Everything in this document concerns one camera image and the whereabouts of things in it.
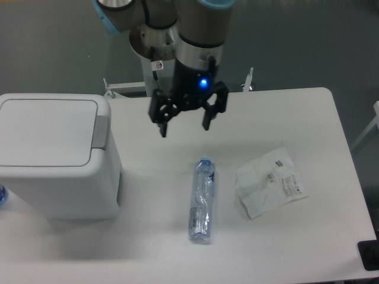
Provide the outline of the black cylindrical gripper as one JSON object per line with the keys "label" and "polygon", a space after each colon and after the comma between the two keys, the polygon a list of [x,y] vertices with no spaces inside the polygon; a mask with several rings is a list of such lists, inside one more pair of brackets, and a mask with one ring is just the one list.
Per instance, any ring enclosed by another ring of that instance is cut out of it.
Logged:
{"label": "black cylindrical gripper", "polygon": [[[168,122],[181,111],[203,107],[205,113],[202,126],[206,131],[217,114],[226,111],[229,90],[222,81],[214,85],[218,70],[216,58],[208,57],[205,66],[205,70],[191,68],[176,59],[172,90],[169,93],[162,89],[153,90],[148,114],[151,121],[159,127],[163,138],[166,137]],[[211,91],[216,94],[212,105],[206,101],[211,96]]]}

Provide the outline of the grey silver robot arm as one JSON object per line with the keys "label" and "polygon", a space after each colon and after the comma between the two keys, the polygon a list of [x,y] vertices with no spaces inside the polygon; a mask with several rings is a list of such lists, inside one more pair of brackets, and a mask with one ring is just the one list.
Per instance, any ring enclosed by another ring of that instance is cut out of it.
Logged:
{"label": "grey silver robot arm", "polygon": [[94,1],[108,33],[129,33],[139,56],[151,121],[162,136],[181,112],[204,110],[209,129],[227,106],[229,90],[216,79],[234,1]]}

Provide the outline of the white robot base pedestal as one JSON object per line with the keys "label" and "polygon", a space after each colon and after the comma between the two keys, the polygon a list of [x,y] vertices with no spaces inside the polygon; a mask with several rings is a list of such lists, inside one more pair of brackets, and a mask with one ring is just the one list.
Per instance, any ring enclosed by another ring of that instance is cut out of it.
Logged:
{"label": "white robot base pedestal", "polygon": [[172,89],[175,60],[155,60],[140,58],[143,70],[143,78],[148,97],[153,95],[155,89],[160,89],[168,94]]}

